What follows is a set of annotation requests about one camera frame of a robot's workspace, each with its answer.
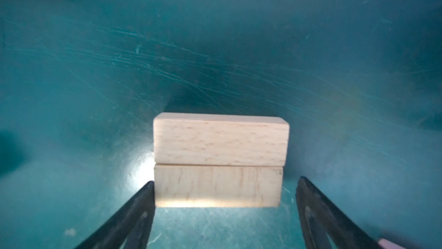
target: teal surface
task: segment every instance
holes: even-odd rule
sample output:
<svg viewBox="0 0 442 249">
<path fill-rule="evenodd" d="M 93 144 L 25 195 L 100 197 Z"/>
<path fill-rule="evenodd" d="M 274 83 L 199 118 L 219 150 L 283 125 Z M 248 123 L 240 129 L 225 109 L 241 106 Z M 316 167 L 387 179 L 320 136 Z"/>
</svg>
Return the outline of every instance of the teal surface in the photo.
<svg viewBox="0 0 442 249">
<path fill-rule="evenodd" d="M 279 208 L 158 209 L 149 248 L 304 248 L 308 177 L 442 244 L 442 0 L 0 0 L 0 248 L 69 249 L 153 179 L 162 111 L 290 123 Z"/>
</svg>

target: scratched plastic surface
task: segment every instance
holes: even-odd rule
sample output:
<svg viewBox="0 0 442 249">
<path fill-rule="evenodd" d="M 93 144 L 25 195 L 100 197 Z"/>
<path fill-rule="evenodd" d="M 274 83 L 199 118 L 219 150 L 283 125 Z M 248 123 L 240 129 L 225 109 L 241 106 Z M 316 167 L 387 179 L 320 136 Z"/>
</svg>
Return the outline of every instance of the scratched plastic surface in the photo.
<svg viewBox="0 0 442 249">
<path fill-rule="evenodd" d="M 291 125 L 282 202 L 158 209 L 149 248 L 304 247 L 307 176 L 442 244 L 442 0 L 0 0 L 0 248 L 69 249 L 152 175 L 162 111 Z"/>
</svg>

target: scratch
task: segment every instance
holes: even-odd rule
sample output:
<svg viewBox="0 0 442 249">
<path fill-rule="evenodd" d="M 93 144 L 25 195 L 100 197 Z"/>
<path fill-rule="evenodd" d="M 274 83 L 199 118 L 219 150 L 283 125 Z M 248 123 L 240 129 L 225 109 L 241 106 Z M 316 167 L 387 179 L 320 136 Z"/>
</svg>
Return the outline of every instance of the scratch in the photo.
<svg viewBox="0 0 442 249">
<path fill-rule="evenodd" d="M 161 235 L 163 235 L 163 232 L 161 232 L 159 235 L 157 235 L 157 237 L 154 238 L 153 240 L 149 241 L 149 242 L 147 243 L 147 245 L 152 244 L 152 243 L 155 243 L 155 242 L 161 237 Z"/>
<path fill-rule="evenodd" d="M 261 222 L 269 229 L 269 231 L 270 231 L 270 234 L 271 235 L 273 235 L 273 237 L 274 238 L 276 238 L 276 235 L 275 235 L 275 233 L 272 231 L 272 229 L 268 226 L 268 224 L 262 219 L 262 218 L 259 218 L 260 220 L 261 220 Z"/>
<path fill-rule="evenodd" d="M 371 96 L 371 95 L 368 95 L 368 94 L 366 94 L 366 93 L 364 93 L 364 92 L 362 92 L 362 91 L 359 91 L 359 93 L 360 93 L 361 95 L 367 97 L 367 98 L 370 98 L 370 99 L 373 99 L 373 100 L 383 101 L 383 102 L 389 104 L 390 106 L 393 106 L 393 107 L 395 106 L 393 103 L 387 101 L 387 100 L 384 99 L 384 98 L 376 97 L 376 96 Z"/>
<path fill-rule="evenodd" d="M 125 113 L 129 114 L 131 117 L 133 117 L 134 119 L 138 120 L 139 122 L 146 124 L 146 122 L 142 121 L 141 119 L 139 119 L 138 117 L 136 117 L 133 113 L 129 112 L 128 110 L 124 109 L 123 107 L 121 107 L 120 105 L 118 105 L 117 103 L 113 102 L 111 99 L 109 99 L 108 97 L 106 97 L 105 95 L 103 95 L 100 91 L 98 91 L 96 88 L 94 88 L 92 85 L 90 85 L 87 81 L 83 80 L 78 74 L 76 74 L 73 70 L 71 70 L 60 58 L 58 58 L 57 56 L 55 56 L 54 54 L 52 54 L 50 52 L 50 50 L 44 46 L 43 44 L 41 44 L 41 47 L 43 49 L 46 50 L 46 52 L 51 55 L 55 60 L 57 60 L 71 75 L 75 76 L 78 80 L 80 80 L 82 83 L 84 83 L 88 88 L 90 88 L 92 91 L 94 91 L 95 93 L 97 93 L 99 96 L 103 97 L 105 100 L 107 100 L 108 102 L 112 103 L 114 106 L 120 108 L 121 110 L 123 110 Z"/>
<path fill-rule="evenodd" d="M 281 234 L 279 234 L 279 240 L 281 241 L 282 245 L 285 246 L 285 243 L 284 243 L 284 241 L 282 240 L 282 236 L 281 236 Z"/>
<path fill-rule="evenodd" d="M 211 223 L 209 222 L 209 223 L 206 224 L 206 226 L 204 226 L 204 229 L 202 229 L 201 235 L 204 234 L 204 232 L 207 230 L 207 228 L 209 227 L 210 224 Z"/>
<path fill-rule="evenodd" d="M 283 202 L 281 202 L 281 207 L 283 207 L 285 209 L 285 211 L 287 212 L 287 215 L 290 218 L 290 207 L 287 204 L 284 204 Z"/>
<path fill-rule="evenodd" d="M 4 31 L 4 21 L 3 18 L 0 21 L 0 32 L 1 32 L 1 44 L 0 44 L 0 52 L 2 52 L 6 48 L 6 34 Z"/>
</svg>

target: light wood grain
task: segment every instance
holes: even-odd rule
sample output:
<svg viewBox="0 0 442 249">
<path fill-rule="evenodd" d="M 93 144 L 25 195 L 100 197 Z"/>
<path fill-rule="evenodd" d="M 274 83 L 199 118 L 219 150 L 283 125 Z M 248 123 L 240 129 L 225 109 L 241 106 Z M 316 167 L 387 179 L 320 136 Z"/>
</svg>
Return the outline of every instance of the light wood grain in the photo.
<svg viewBox="0 0 442 249">
<path fill-rule="evenodd" d="M 277 207 L 281 167 L 155 165 L 157 207 Z"/>
<path fill-rule="evenodd" d="M 156 163 L 282 167 L 289 124 L 277 117 L 162 113 L 153 134 Z"/>
</svg>

